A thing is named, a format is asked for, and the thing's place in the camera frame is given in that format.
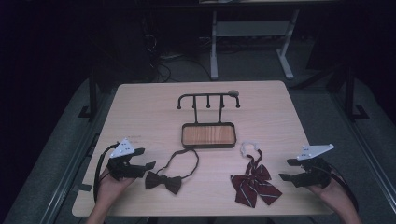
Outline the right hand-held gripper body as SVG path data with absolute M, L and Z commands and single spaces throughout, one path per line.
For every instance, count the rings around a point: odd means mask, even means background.
M 296 179 L 296 187 L 320 185 L 325 188 L 330 183 L 331 168 L 320 155 L 332 150 L 332 144 L 318 146 L 303 146 L 302 152 L 297 156 L 297 161 L 304 169 Z

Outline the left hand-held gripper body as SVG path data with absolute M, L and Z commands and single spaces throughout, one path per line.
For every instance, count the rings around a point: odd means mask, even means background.
M 117 180 L 121 178 L 139 178 L 137 176 L 138 167 L 142 165 L 133 165 L 130 163 L 132 154 L 134 153 L 135 147 L 131 142 L 124 138 L 110 153 L 109 160 L 107 163 L 107 169 L 110 175 Z

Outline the dark brown bow tie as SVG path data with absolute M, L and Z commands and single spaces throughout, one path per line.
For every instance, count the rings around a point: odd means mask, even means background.
M 169 177 L 167 175 L 159 175 L 160 171 L 167 169 L 169 167 L 173 158 L 175 158 L 177 155 L 182 155 L 187 152 L 192 152 L 196 157 L 196 163 L 190 173 L 184 176 L 179 175 L 173 177 Z M 168 191 L 170 191 L 174 195 L 177 195 L 181 189 L 182 181 L 194 174 L 195 170 L 198 167 L 199 161 L 200 161 L 199 155 L 194 149 L 183 149 L 174 152 L 171 158 L 169 159 L 168 163 L 166 163 L 166 165 L 163 168 L 159 169 L 156 173 L 148 172 L 145 179 L 145 189 L 154 189 L 156 187 L 159 187 L 160 185 L 164 185 Z

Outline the dark red striped bow tie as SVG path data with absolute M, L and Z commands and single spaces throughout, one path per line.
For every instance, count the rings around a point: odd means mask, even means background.
M 250 208 L 255 208 L 257 199 L 261 198 L 271 205 L 282 196 L 282 192 L 270 183 L 271 175 L 261 164 L 262 151 L 257 143 L 243 142 L 240 148 L 243 157 L 249 158 L 243 175 L 232 175 L 231 183 L 235 190 L 235 201 Z

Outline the black rack with wooden tray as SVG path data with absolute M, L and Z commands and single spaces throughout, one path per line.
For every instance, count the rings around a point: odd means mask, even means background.
M 211 99 L 218 97 L 219 115 L 216 122 L 200 122 L 198 120 L 198 100 L 205 98 L 205 107 L 211 108 Z M 184 148 L 233 148 L 237 142 L 235 126 L 232 122 L 222 121 L 222 110 L 225 107 L 224 98 L 235 100 L 235 107 L 240 107 L 239 96 L 232 97 L 228 92 L 185 93 L 177 99 L 177 109 L 182 108 L 182 101 L 192 99 L 194 121 L 184 123 L 181 128 L 181 144 Z

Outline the person's left hand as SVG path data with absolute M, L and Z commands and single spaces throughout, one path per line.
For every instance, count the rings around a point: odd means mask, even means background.
M 100 174 L 97 202 L 114 203 L 132 183 L 134 183 L 134 178 L 123 177 L 121 180 L 117 180 L 110 175 L 106 168 Z

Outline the person's right hand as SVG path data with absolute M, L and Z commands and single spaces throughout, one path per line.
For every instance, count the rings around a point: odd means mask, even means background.
M 333 179 L 325 188 L 313 185 L 308 186 L 307 189 L 319 196 L 319 198 L 327 204 L 340 203 L 347 198 L 344 189 Z

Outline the black metal stand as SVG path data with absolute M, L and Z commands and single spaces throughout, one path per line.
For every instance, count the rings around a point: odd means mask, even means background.
M 98 111 L 97 82 L 96 82 L 95 68 L 93 68 L 92 71 L 90 72 L 88 81 L 89 81 L 89 104 L 84 105 L 81 108 L 78 116 L 80 118 L 93 121 Z
M 354 104 L 355 76 L 350 66 L 344 68 L 345 73 L 345 100 L 344 110 L 349 120 L 368 119 L 369 116 L 362 105 Z

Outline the grey metal desk frame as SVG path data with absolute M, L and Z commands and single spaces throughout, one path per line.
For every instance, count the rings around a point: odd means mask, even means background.
M 276 50 L 277 58 L 285 78 L 294 79 L 286 54 L 299 13 L 300 10 L 295 9 L 288 21 L 218 21 L 217 12 L 214 12 L 211 28 L 210 78 L 212 80 L 219 78 L 217 57 L 219 37 L 283 36 L 284 43 L 281 48 Z

